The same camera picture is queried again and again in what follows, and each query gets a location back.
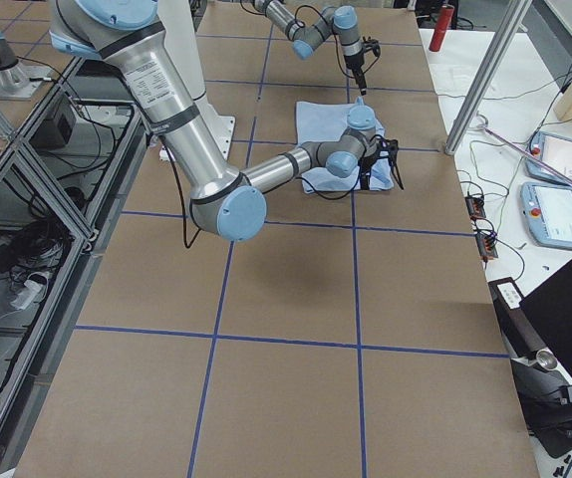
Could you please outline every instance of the cloth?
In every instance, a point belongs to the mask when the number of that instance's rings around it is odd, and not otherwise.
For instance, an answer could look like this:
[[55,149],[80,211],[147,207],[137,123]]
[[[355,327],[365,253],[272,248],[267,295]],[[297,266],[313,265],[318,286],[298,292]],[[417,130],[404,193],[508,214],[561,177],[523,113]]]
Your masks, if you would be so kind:
[[[308,102],[297,102],[295,119],[297,124],[297,142],[337,141],[348,126],[348,111],[354,105],[318,105]],[[385,130],[377,119],[377,134],[384,135]],[[341,178],[331,174],[325,167],[314,167],[302,174],[318,191],[349,191],[355,186],[359,167],[348,177]],[[310,194],[313,189],[302,181],[304,192]],[[371,171],[370,189],[386,190],[394,186],[391,179],[390,165],[387,159],[380,159]]]

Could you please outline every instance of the touchscreen display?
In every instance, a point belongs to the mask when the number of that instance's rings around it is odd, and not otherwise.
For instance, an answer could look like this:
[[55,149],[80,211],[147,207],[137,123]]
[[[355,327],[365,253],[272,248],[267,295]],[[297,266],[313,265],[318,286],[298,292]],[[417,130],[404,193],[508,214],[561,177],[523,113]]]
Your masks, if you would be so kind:
[[550,239],[572,242],[572,190],[535,187]]
[[572,141],[545,136],[542,158],[545,164],[572,179]]

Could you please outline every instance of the red cylinder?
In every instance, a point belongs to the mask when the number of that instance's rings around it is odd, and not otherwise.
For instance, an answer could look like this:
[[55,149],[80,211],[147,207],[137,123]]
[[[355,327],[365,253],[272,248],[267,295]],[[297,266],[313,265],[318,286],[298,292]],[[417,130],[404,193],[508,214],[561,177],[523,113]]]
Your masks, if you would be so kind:
[[431,52],[438,52],[441,49],[445,32],[452,21],[452,15],[454,15],[454,7],[452,5],[443,5],[441,7],[441,11],[438,13],[438,20],[434,26],[434,33],[432,33],[432,39],[429,42],[429,50]]

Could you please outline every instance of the blue tape line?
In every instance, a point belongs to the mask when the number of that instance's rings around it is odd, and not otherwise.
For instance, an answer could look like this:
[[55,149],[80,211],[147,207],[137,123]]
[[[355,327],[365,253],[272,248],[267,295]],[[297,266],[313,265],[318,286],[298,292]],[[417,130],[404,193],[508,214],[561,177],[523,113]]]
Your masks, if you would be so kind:
[[397,229],[389,227],[370,227],[355,226],[360,231],[378,231],[378,232],[401,232],[405,234],[427,234],[432,236],[458,236],[458,237],[474,237],[472,232],[447,232],[447,231],[423,231],[421,229]]
[[[169,331],[164,329],[135,329],[129,327],[115,327],[115,326],[94,326],[77,324],[75,329],[78,331],[95,331],[95,332],[113,332],[119,334],[142,334],[149,336],[172,336],[172,337],[187,337],[190,339],[213,339],[214,334],[207,334],[202,332],[187,332],[187,331]],[[250,336],[236,336],[236,335],[217,335],[218,340],[235,341],[235,342],[252,342],[264,344],[284,344],[293,346],[308,346],[308,347],[325,347],[335,349],[357,349],[357,344],[347,344],[341,342],[319,342],[319,341],[305,341],[297,339],[279,339],[273,337],[250,337]],[[486,359],[509,359],[508,354],[494,354],[488,352],[466,352],[466,351],[447,351],[440,349],[421,349],[411,347],[394,347],[394,346],[374,346],[374,345],[361,345],[362,350],[379,351],[379,352],[399,352],[403,354],[429,354],[436,356],[457,356],[457,357],[481,357]]]
[[257,126],[257,117],[253,117],[253,125],[250,127],[250,138],[248,139],[248,149],[246,149],[245,167],[250,165],[250,154],[253,149],[253,138],[255,137],[255,127]]
[[[335,89],[335,90],[343,90],[344,88],[348,88],[348,103],[351,103],[350,100],[350,91],[351,90],[358,90],[357,87],[351,87],[349,79],[346,79],[346,85],[311,85],[311,84],[300,84],[300,83],[279,83],[279,82],[251,82],[248,80],[204,80],[206,83],[224,83],[224,84],[232,84],[232,85],[263,85],[266,87],[286,87],[286,88],[325,88],[325,89]],[[381,91],[381,92],[397,92],[397,93],[434,93],[434,90],[425,90],[425,89],[415,89],[415,88],[385,88],[385,87],[368,87],[368,90],[372,91]]]
[[309,347],[327,347],[334,349],[356,349],[355,344],[344,344],[341,342],[317,342],[317,341],[301,341],[297,339],[276,339],[269,337],[246,337],[246,336],[232,336],[232,335],[219,335],[219,340],[223,341],[238,341],[238,342],[258,342],[262,344],[285,344],[289,346],[309,346]]
[[268,37],[268,42],[266,42],[266,54],[264,55],[264,66],[262,67],[262,76],[259,80],[259,91],[257,92],[257,99],[261,100],[262,91],[264,89],[264,80],[266,78],[266,67],[268,66],[268,55],[270,54],[270,42],[273,37],[273,25],[270,26],[270,34]]
[[364,367],[362,354],[362,318],[359,291],[359,257],[357,247],[357,212],[355,193],[351,192],[351,216],[353,232],[353,275],[355,281],[355,328],[357,332],[357,378],[359,384],[359,428],[362,451],[362,478],[368,478],[368,453],[366,447],[366,406],[364,404]]
[[[25,10],[23,10],[21,15],[23,13],[25,13],[30,6],[31,6],[31,4],[29,4],[29,6],[27,8],[25,8]],[[8,19],[0,18],[0,22],[4,22],[5,20],[8,20]],[[36,23],[36,22],[38,22],[38,23],[51,23],[51,20],[43,20],[42,18],[18,18],[18,17],[16,17],[14,19],[14,21],[15,22],[31,22],[31,23]]]
[[[168,217],[172,219],[182,219],[181,214],[170,214],[165,212],[147,212],[147,211],[123,211],[129,216],[149,216],[149,217]],[[298,226],[298,227],[318,227],[325,229],[355,229],[358,231],[375,231],[375,232],[396,232],[401,234],[426,234],[432,236],[454,236],[454,237],[474,237],[471,232],[448,232],[448,231],[424,231],[420,229],[400,229],[393,227],[371,227],[371,226],[348,226],[344,224],[324,224],[314,222],[287,222],[287,221],[264,221],[266,224],[277,226]]]
[[[233,142],[250,142],[250,139],[234,139]],[[253,139],[253,144],[284,144],[293,147],[297,145],[296,142],[292,141],[265,141],[261,139]]]
[[197,455],[197,445],[199,444],[199,433],[202,426],[202,418],[204,417],[204,407],[206,405],[206,396],[208,394],[208,386],[210,383],[210,373],[213,369],[213,359],[215,357],[215,346],[217,345],[217,333],[219,332],[219,323],[222,318],[222,310],[224,308],[224,298],[226,297],[226,286],[228,285],[228,274],[230,272],[230,263],[233,258],[233,248],[235,243],[231,242],[228,246],[228,257],[226,258],[226,267],[224,268],[224,278],[222,279],[222,290],[219,295],[219,304],[217,305],[217,316],[215,318],[215,327],[213,328],[213,338],[210,343],[210,352],[208,353],[208,363],[206,365],[206,374],[204,376],[204,386],[202,388],[202,396],[199,401],[199,412],[197,413],[197,423],[195,424],[195,434],[193,435],[193,446],[190,451],[190,460],[188,462],[188,470],[186,477],[192,478],[195,467],[195,457]]
[[435,147],[399,147],[399,151],[441,152]]
[[170,217],[172,219],[183,219],[183,214],[170,214],[167,212],[146,212],[146,211],[123,211],[127,216],[151,216],[151,217]]
[[176,337],[191,337],[193,339],[212,339],[212,334],[204,334],[200,332],[184,332],[184,331],[165,331],[160,329],[131,329],[124,327],[110,327],[110,326],[87,326],[84,324],[77,324],[75,326],[77,331],[96,331],[96,332],[119,332],[123,334],[144,334],[149,336],[176,336]]
[[405,354],[427,354],[433,356],[480,357],[485,359],[509,359],[508,354],[489,352],[445,351],[440,349],[418,349],[413,347],[362,346],[366,351],[401,352]]
[[32,52],[34,50],[36,50],[36,47],[40,47],[41,45],[45,45],[45,43],[47,43],[48,45],[51,45],[51,40],[49,42],[43,42],[45,37],[48,37],[48,36],[49,36],[49,30],[47,30],[45,33],[43,33],[43,36],[38,39],[38,42],[33,47],[31,47],[29,49],[29,51],[27,52],[27,55],[24,55],[24,56],[27,58],[31,58],[30,55],[32,54]]
[[[198,33],[195,35],[197,38],[223,38],[229,40],[273,40],[276,42],[290,42],[287,38],[273,37],[272,31],[268,37],[253,37],[253,36],[235,36],[235,35],[215,35],[209,33]],[[333,41],[328,39],[324,43],[333,44]],[[424,47],[421,43],[399,43],[399,42],[379,42],[383,46],[394,46],[394,47]]]
[[270,40],[270,37],[247,37],[244,35],[231,36],[231,35],[215,35],[211,33],[197,33],[195,34],[197,38],[224,38],[227,40]]
[[25,8],[22,9],[22,11],[16,15],[14,18],[12,18],[11,22],[9,22],[9,25],[7,25],[1,33],[5,33],[12,25],[14,25],[16,22],[19,21],[20,17],[22,14],[24,14],[27,10],[29,10],[29,8],[32,6],[31,2],[27,2],[27,6]]
[[300,226],[300,227],[320,227],[326,229],[352,229],[353,226],[346,226],[341,224],[317,224],[312,222],[285,222],[285,221],[265,221],[266,224],[273,224],[277,226]]

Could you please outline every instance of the white label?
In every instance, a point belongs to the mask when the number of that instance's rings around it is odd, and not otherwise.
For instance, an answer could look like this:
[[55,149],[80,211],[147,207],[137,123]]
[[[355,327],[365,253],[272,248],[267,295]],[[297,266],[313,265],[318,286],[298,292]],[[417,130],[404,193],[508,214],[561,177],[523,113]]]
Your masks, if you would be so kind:
[[514,284],[507,282],[505,284],[499,284],[496,286],[498,292],[503,296],[503,300],[510,309],[518,309],[521,303],[521,295],[518,293]]
[[143,108],[150,108],[175,96],[175,91],[170,87],[164,71],[155,60],[127,72],[125,78]]

